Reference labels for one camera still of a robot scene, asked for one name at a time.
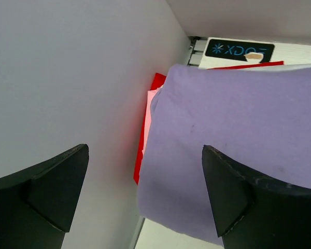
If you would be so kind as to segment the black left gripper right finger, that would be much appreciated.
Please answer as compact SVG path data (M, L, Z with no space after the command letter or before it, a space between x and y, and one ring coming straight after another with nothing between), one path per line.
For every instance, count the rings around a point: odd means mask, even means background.
M209 145L202 166L225 248L311 248L311 189L263 174Z

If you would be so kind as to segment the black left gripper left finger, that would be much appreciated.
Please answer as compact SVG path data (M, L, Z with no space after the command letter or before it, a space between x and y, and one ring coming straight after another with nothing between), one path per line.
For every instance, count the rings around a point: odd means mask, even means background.
M70 231L89 163L79 144L0 178L0 249L61 248Z

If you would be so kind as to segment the purple t-shirt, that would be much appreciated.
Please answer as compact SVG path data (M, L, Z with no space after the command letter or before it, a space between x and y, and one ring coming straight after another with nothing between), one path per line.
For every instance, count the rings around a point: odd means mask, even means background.
M175 65L153 98L139 212L221 245L202 169L204 145L311 189L311 67L245 71Z

